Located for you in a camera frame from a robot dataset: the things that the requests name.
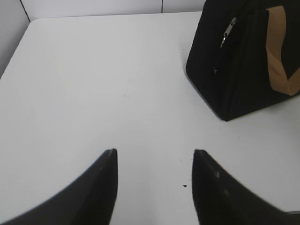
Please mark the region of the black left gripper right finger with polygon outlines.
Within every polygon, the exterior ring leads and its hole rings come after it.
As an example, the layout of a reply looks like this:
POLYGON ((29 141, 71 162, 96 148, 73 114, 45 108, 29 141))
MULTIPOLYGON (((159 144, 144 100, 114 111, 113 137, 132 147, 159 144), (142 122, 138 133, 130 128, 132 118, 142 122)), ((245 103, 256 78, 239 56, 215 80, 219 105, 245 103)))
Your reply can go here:
POLYGON ((284 212, 255 195, 205 150, 195 150, 192 195, 202 225, 298 225, 298 211, 284 212))

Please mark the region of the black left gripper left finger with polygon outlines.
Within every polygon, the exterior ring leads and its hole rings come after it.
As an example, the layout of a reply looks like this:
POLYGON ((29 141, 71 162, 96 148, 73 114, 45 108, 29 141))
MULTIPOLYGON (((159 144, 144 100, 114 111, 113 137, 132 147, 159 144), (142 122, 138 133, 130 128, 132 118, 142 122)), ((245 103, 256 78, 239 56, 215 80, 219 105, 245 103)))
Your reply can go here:
POLYGON ((116 149, 103 154, 76 180, 7 225, 108 225, 118 191, 116 149))

